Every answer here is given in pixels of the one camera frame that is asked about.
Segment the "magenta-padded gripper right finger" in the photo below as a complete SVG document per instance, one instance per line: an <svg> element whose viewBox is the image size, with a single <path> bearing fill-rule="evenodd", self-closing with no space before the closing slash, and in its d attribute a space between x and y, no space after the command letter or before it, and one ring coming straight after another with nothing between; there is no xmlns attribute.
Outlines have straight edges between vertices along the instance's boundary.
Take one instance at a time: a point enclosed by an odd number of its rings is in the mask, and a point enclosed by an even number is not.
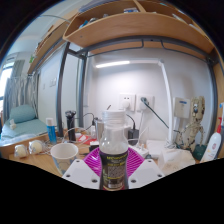
<svg viewBox="0 0 224 224"><path fill-rule="evenodd" d="M152 159L144 159L135 150L128 149L127 178L130 189L143 187L163 177L163 172Z"/></svg>

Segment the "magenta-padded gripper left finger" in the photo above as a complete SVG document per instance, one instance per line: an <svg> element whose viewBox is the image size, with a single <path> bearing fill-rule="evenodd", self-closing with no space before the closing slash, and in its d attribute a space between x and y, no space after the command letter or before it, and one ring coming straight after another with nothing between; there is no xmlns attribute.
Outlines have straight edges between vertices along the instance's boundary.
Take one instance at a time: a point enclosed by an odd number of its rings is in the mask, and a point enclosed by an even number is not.
<svg viewBox="0 0 224 224"><path fill-rule="evenodd" d="M75 159L63 179L84 188L99 189L101 177L101 159L99 149L91 151L83 160Z"/></svg>

